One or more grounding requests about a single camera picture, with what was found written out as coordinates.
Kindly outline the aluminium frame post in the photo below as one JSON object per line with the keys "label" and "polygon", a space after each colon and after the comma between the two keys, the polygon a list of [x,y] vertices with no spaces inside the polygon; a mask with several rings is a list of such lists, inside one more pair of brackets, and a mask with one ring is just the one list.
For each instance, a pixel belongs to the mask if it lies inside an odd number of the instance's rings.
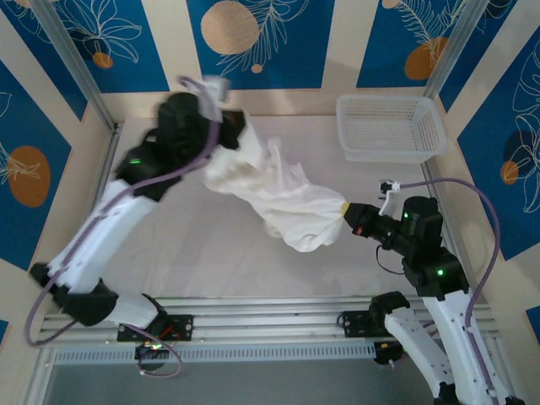
{"label": "aluminium frame post", "polygon": [[117,122],[101,97],[100,89],[78,52],[53,5],[48,0],[28,0],[36,19],[54,46],[74,82],[106,129],[116,132]]}
{"label": "aluminium frame post", "polygon": [[427,81],[423,96],[434,100],[444,87],[490,0],[467,0],[439,61]]}

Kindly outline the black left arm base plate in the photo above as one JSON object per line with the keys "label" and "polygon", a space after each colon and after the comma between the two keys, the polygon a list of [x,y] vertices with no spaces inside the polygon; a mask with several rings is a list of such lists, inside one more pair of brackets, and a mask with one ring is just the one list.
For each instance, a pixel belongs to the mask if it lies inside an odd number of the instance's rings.
{"label": "black left arm base plate", "polygon": [[[193,315],[165,315],[153,321],[144,331],[166,343],[190,342],[194,330],[193,322]],[[142,342],[148,338],[125,325],[120,325],[116,340],[123,343]]]}

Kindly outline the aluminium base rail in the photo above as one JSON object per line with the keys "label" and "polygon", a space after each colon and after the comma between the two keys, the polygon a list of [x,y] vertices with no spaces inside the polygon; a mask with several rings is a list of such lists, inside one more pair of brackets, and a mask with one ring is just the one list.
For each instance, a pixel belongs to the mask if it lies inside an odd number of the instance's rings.
{"label": "aluminium base rail", "polygon": [[[193,315],[192,344],[327,343],[346,340],[338,327],[344,311],[368,310],[371,296],[315,298],[161,298],[169,314]],[[487,304],[477,304],[474,315],[485,338],[500,332]],[[36,339],[45,339],[70,322],[52,310],[38,321]],[[75,325],[52,345],[115,344],[118,326],[101,322],[93,327]]]}

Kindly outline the white perforated plastic basket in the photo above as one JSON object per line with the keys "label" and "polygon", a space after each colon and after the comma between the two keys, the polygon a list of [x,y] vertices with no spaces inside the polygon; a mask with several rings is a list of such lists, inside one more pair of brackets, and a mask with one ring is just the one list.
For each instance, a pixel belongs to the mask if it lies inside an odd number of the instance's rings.
{"label": "white perforated plastic basket", "polygon": [[351,162],[420,165],[447,148],[440,113],[427,97],[342,95],[336,118],[345,159]]}

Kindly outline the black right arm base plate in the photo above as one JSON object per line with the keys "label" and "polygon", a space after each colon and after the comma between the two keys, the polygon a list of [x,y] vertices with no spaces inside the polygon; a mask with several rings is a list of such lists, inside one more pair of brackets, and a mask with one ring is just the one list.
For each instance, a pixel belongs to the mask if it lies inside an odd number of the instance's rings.
{"label": "black right arm base plate", "polygon": [[385,328],[383,321],[376,321],[367,310],[344,311],[337,325],[346,338],[394,338]]}

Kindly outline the aluminium frame leg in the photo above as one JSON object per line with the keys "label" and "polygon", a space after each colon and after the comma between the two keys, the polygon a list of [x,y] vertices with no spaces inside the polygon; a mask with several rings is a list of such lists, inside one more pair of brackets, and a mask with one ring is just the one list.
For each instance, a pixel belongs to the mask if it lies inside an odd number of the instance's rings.
{"label": "aluminium frame leg", "polygon": [[39,350],[29,382],[19,405],[42,405],[46,390],[55,365],[57,351],[54,348]]}

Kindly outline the white t-shirt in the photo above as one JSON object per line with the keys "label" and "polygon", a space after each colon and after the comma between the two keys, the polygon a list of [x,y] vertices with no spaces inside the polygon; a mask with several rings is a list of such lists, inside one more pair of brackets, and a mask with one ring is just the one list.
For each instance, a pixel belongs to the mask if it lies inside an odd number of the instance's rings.
{"label": "white t-shirt", "polygon": [[301,164],[284,159],[279,138],[263,142],[250,123],[238,148],[215,149],[204,184],[250,204],[270,236],[299,252],[333,244],[343,227],[345,197],[310,182]]}

